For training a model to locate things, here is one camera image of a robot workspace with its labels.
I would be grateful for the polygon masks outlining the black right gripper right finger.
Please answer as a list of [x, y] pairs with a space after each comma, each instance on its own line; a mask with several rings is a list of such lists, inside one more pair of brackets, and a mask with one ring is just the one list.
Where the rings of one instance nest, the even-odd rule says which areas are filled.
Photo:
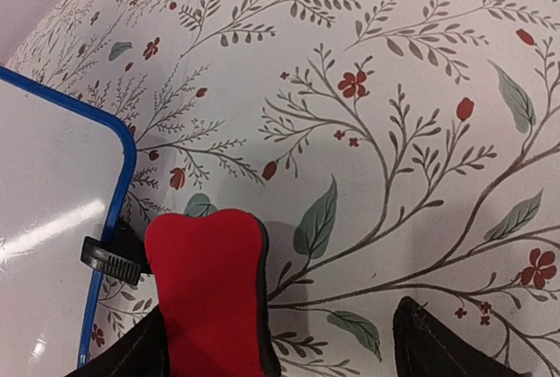
[[392, 331], [399, 376], [521, 376], [467, 344], [412, 297], [400, 300]]

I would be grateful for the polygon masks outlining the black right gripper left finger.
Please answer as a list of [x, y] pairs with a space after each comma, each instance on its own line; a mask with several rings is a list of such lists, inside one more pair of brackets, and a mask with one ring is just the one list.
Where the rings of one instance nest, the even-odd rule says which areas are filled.
[[108, 350], [67, 377], [168, 377], [171, 375], [163, 315], [155, 307]]

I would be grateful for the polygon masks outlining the red whiteboard eraser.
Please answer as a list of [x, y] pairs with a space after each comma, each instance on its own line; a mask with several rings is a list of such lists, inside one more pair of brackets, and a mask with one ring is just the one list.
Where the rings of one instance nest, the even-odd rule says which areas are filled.
[[269, 239], [236, 209], [168, 213], [144, 245], [157, 285], [173, 376], [279, 376], [267, 306]]

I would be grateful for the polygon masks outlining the blue framed whiteboard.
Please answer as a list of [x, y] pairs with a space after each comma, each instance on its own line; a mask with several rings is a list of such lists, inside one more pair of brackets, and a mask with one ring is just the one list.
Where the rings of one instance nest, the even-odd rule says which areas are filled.
[[88, 360], [110, 241], [137, 160], [117, 117], [1, 72], [1, 373], [63, 376]]

